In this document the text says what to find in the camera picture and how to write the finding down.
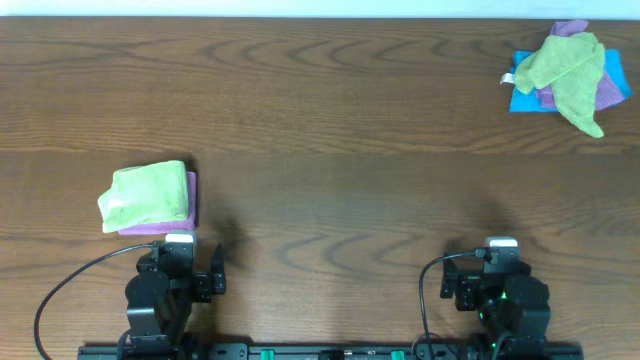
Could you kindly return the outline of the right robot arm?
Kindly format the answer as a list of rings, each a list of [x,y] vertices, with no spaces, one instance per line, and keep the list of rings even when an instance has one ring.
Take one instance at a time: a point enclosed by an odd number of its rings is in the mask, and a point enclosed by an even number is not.
[[[482,247],[470,252],[479,270],[443,261],[440,296],[459,311],[478,314],[483,334],[469,337],[466,359],[548,359],[546,331],[551,318],[548,285],[531,275],[517,247]]]

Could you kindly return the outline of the green microfibre cloth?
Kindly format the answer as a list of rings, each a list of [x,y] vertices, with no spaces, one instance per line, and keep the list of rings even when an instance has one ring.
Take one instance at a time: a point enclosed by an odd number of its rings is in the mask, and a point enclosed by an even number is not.
[[[583,133],[601,138],[594,113],[604,70],[605,47],[594,34],[550,35],[516,66],[512,83],[525,95],[549,86],[558,112]]]

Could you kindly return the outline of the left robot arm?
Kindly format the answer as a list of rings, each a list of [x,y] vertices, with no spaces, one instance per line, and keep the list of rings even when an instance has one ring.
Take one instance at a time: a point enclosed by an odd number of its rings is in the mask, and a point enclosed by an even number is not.
[[[196,359],[200,351],[185,331],[195,303],[226,292],[225,251],[217,246],[207,271],[194,270],[196,245],[156,241],[139,258],[125,288],[129,329],[116,348],[118,359]]]

